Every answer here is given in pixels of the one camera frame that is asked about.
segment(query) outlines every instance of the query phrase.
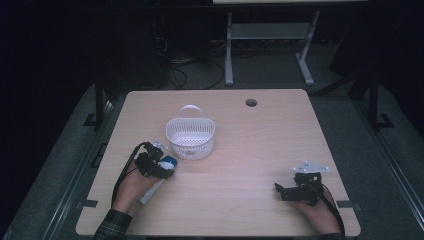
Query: sleeve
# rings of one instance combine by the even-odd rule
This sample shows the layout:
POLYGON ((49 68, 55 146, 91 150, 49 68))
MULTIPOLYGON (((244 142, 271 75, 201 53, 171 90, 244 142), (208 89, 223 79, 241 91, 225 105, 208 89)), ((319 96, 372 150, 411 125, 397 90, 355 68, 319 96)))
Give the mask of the sleeve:
POLYGON ((132 217, 128 214, 110 209, 103 222, 97 228, 93 240, 125 239, 132 217))
POLYGON ((330 233, 321 235, 318 240, 346 240, 346 237, 341 233, 330 233))

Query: person's left hand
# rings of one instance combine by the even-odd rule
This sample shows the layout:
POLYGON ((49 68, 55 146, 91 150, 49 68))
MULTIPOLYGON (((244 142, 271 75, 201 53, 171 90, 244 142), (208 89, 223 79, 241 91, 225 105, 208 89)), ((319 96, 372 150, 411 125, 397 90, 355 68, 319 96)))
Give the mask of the person's left hand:
POLYGON ((119 186, 116 199, 112 204, 113 209, 128 213, 132 204, 159 182, 160 179, 157 177, 144 177, 136 168, 137 166, 133 161, 128 167, 127 176, 119 186))

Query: wooden table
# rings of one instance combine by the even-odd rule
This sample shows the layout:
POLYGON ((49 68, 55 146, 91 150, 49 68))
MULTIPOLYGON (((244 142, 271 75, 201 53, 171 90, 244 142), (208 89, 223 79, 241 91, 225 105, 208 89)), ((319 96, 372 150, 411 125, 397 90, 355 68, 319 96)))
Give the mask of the wooden table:
MULTIPOLYGON (((205 159, 180 160, 175 175, 145 205, 135 204, 129 235, 309 236, 317 233, 280 199, 274 183, 294 187, 293 167, 329 166, 323 183, 348 200, 312 105, 303 90, 152 91, 128 94, 76 230, 93 235, 110 208, 113 186, 134 147, 165 136, 166 123, 194 104, 216 124, 205 159), (255 99, 257 106, 246 105, 255 99)), ((173 155, 172 150, 165 154, 173 155)), ((360 233, 352 208, 340 208, 347 236, 360 233)))

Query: metal stand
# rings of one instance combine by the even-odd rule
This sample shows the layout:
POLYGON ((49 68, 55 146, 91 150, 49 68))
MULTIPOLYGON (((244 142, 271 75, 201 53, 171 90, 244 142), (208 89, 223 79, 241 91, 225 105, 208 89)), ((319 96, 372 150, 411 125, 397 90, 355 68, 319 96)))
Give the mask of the metal stand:
POLYGON ((309 23, 232 23, 232 13, 228 13, 227 54, 225 56, 225 83, 234 84, 231 62, 231 40, 235 39, 304 39, 305 45, 296 53, 303 78, 307 85, 313 85, 311 73, 305 58, 311 45, 320 11, 315 11, 309 23))

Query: person's right hand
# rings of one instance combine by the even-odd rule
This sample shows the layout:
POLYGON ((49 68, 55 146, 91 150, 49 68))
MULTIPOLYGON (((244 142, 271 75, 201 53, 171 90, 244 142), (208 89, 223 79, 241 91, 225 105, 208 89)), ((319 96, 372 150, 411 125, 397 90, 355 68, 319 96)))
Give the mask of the person's right hand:
MULTIPOLYGON (((331 195, 326 189, 324 190, 324 196, 330 203, 333 204, 331 195)), ((302 201, 295 201, 290 203, 306 216, 311 225, 321 235, 341 232, 336 217, 321 199, 319 199, 315 206, 309 206, 302 201)))

